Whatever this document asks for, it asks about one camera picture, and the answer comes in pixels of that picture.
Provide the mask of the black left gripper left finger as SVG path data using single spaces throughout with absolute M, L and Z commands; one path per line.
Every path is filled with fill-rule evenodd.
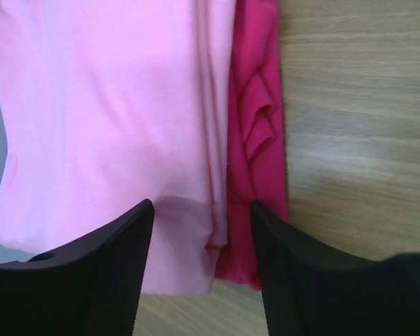
M 153 219 L 145 199 L 68 244 L 0 264 L 0 335 L 131 335 Z

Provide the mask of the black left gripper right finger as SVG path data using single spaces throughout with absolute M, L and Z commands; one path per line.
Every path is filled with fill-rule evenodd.
M 420 253 L 382 261 L 331 247 L 251 204 L 271 335 L 420 335 Z

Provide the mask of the light pink t-shirt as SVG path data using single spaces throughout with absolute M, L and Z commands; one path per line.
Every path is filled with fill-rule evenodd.
M 0 1 L 0 243 L 155 207 L 142 291 L 206 295 L 228 242 L 234 1 Z

